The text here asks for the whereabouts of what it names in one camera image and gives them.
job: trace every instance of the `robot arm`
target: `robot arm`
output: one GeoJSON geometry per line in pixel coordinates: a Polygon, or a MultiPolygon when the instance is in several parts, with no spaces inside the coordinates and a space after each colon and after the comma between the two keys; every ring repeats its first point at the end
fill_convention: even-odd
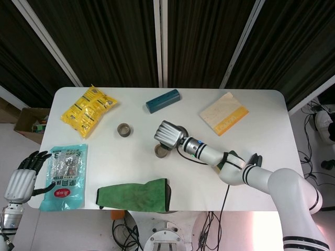
{"type": "Polygon", "coordinates": [[[55,183],[52,183],[47,188],[34,190],[36,177],[44,161],[51,156],[47,153],[47,151],[33,152],[21,162],[9,180],[5,192],[8,206],[4,207],[0,214],[0,251],[14,248],[12,240],[23,215],[23,204],[29,201],[31,196],[46,193],[55,186],[55,183]]]}
{"type": "Polygon", "coordinates": [[[329,251],[326,239],[311,217],[321,208],[322,196],[295,171],[282,168],[271,172],[256,164],[246,164],[235,152],[221,153],[167,121],[162,122],[154,138],[167,149],[180,146],[200,161],[221,167],[219,177],[229,185],[246,184],[268,193],[280,216],[285,251],[329,251]]]}

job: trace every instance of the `cardboard box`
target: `cardboard box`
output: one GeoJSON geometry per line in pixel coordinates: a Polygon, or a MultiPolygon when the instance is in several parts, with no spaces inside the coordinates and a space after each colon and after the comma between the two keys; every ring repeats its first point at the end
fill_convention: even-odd
{"type": "Polygon", "coordinates": [[[49,113],[49,108],[23,108],[14,127],[14,131],[41,144],[43,134],[32,132],[32,126],[37,120],[42,120],[46,115],[49,115],[49,113]]]}
{"type": "Polygon", "coordinates": [[[20,110],[6,100],[0,98],[0,123],[15,124],[20,116],[20,110]]]}

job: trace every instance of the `dark wall panel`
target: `dark wall panel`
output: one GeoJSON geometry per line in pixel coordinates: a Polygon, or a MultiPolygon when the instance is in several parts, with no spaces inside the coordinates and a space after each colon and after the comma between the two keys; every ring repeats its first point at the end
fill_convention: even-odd
{"type": "Polygon", "coordinates": [[[335,2],[265,1],[226,88],[276,89],[291,109],[335,75],[335,2]]]}
{"type": "Polygon", "coordinates": [[[158,87],[152,0],[28,0],[85,86],[158,87]]]}
{"type": "Polygon", "coordinates": [[[31,107],[51,107],[59,88],[73,86],[10,0],[0,1],[0,85],[31,107]]]}
{"type": "Polygon", "coordinates": [[[218,88],[253,4],[169,0],[168,86],[218,88]]]}

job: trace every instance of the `green glove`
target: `green glove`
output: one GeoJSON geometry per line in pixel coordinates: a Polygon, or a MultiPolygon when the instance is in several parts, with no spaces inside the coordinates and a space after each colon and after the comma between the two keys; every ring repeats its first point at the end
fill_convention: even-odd
{"type": "Polygon", "coordinates": [[[97,191],[96,204],[138,212],[167,212],[170,206],[171,188],[167,179],[156,179],[146,184],[121,184],[101,187],[97,191]]]}

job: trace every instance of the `red label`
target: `red label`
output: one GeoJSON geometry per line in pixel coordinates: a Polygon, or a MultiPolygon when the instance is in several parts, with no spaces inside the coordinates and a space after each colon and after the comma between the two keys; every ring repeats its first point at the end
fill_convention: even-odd
{"type": "Polygon", "coordinates": [[[64,198],[68,195],[70,195],[70,190],[68,190],[68,188],[61,188],[61,189],[57,189],[53,195],[55,195],[56,197],[60,197],[60,198],[64,198]]]}

